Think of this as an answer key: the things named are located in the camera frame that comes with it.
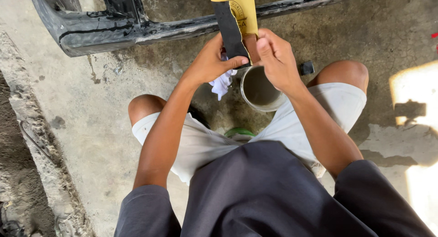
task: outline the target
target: leg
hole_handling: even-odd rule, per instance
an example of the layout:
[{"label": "leg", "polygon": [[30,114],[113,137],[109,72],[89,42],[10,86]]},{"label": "leg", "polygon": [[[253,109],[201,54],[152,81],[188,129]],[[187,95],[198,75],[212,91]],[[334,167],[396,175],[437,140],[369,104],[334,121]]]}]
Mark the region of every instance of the leg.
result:
[{"label": "leg", "polygon": [[[166,101],[162,98],[147,94],[140,95],[129,103],[128,113],[132,133],[141,145],[145,142],[165,104]],[[177,158],[171,171],[188,185],[198,168],[227,154],[239,145],[242,144],[209,130],[188,113],[181,132]]]},{"label": "leg", "polygon": [[356,61],[336,61],[327,65],[307,84],[313,87],[324,83],[347,83],[361,89],[365,94],[368,87],[368,69],[364,64]]},{"label": "leg", "polygon": [[153,113],[161,112],[166,100],[159,96],[144,94],[135,97],[128,105],[129,120],[131,126]]},{"label": "leg", "polygon": [[[348,133],[366,103],[367,68],[354,61],[338,61],[326,66],[309,85],[309,91],[333,120]],[[250,142],[280,141],[296,155],[317,178],[325,168],[316,159],[303,126],[292,104],[286,101],[277,110],[272,122]]]}]

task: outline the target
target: white rag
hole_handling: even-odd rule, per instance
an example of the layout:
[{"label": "white rag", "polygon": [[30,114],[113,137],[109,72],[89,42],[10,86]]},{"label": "white rag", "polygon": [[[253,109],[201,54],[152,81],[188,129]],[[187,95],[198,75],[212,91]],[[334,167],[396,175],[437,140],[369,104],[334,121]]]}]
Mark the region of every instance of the white rag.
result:
[{"label": "white rag", "polygon": [[[222,61],[227,61],[228,57],[226,53],[222,53],[220,55]],[[225,73],[223,73],[221,76],[219,76],[214,81],[209,82],[210,85],[213,86],[211,89],[211,92],[216,93],[218,95],[218,101],[222,99],[222,96],[225,95],[228,92],[228,86],[231,85],[233,82],[233,79],[231,78],[232,75],[235,75],[237,73],[237,70],[229,70]]]}]

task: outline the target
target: printed logo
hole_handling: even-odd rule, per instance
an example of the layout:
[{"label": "printed logo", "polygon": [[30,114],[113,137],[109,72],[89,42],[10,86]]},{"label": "printed logo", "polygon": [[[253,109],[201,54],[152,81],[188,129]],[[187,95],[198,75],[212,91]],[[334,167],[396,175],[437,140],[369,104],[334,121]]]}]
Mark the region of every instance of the printed logo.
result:
[{"label": "printed logo", "polygon": [[240,30],[242,30],[242,28],[246,27],[245,20],[247,19],[244,16],[244,10],[236,1],[233,0],[229,1],[229,6],[231,8],[231,12],[233,13],[233,16],[237,20]]}]

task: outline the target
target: dirt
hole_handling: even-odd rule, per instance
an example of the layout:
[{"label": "dirt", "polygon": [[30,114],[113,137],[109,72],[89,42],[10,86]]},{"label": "dirt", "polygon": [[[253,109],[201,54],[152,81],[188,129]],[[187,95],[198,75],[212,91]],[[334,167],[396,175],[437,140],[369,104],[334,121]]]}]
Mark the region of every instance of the dirt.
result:
[{"label": "dirt", "polygon": [[55,237],[55,217],[48,206],[32,155],[9,103],[10,89],[0,71],[0,201],[2,221],[15,220],[25,234]]}]

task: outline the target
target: knee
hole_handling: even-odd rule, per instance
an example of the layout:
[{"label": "knee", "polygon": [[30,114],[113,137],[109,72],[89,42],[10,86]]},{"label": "knee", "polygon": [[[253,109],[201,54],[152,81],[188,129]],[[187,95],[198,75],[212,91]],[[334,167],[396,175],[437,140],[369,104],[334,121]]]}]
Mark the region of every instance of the knee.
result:
[{"label": "knee", "polygon": [[131,124],[134,125],[140,119],[160,112],[165,104],[166,100],[155,95],[144,94],[135,97],[128,105],[128,115]]},{"label": "knee", "polygon": [[354,78],[357,81],[366,81],[368,83],[368,69],[367,67],[358,62],[352,60],[341,60],[330,64],[336,68],[339,68],[338,72],[347,74],[349,78]]},{"label": "knee", "polygon": [[336,61],[327,66],[327,72],[328,82],[348,83],[367,93],[368,69],[364,64],[351,60]]}]

